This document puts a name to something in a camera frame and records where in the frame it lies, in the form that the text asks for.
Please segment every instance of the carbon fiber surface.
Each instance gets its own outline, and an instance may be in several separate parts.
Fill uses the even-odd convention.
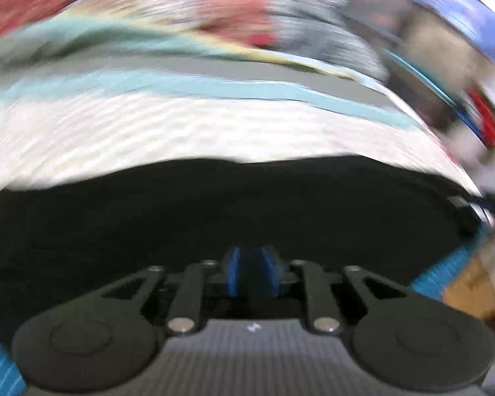
[[[26,396],[49,396],[30,387]],[[151,365],[99,396],[416,396],[363,371],[341,340],[306,332],[298,320],[211,320],[171,338]],[[436,396],[483,396],[476,386]]]

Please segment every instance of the white logo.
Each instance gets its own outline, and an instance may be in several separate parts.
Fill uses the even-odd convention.
[[[253,333],[255,333],[257,330],[260,330],[260,329],[262,329],[262,326],[259,325],[258,323],[253,323],[253,324],[247,326],[247,330],[249,330],[250,332],[253,332]]]

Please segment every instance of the black fabric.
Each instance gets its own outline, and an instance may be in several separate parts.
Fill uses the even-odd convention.
[[[160,162],[44,190],[0,192],[0,341],[23,320],[151,264],[181,271],[231,246],[354,264],[401,284],[479,220],[438,175],[359,156]]]

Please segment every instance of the white surface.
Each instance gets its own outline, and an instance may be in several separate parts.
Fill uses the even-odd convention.
[[[479,166],[487,152],[486,146],[471,129],[459,121],[444,136],[444,144],[465,168]]]
[[[0,188],[48,186],[185,157],[271,161],[356,153],[473,185],[424,131],[294,101],[83,94],[0,105]]]

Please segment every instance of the metal pin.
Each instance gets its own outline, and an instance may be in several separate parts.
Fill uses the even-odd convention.
[[[169,320],[167,327],[173,332],[185,333],[194,328],[194,321],[187,317],[175,317]]]
[[[313,322],[315,330],[320,332],[335,332],[340,326],[341,322],[333,317],[319,317]]]
[[[216,267],[218,265],[218,262],[212,259],[205,259],[201,261],[201,264],[205,267]]]

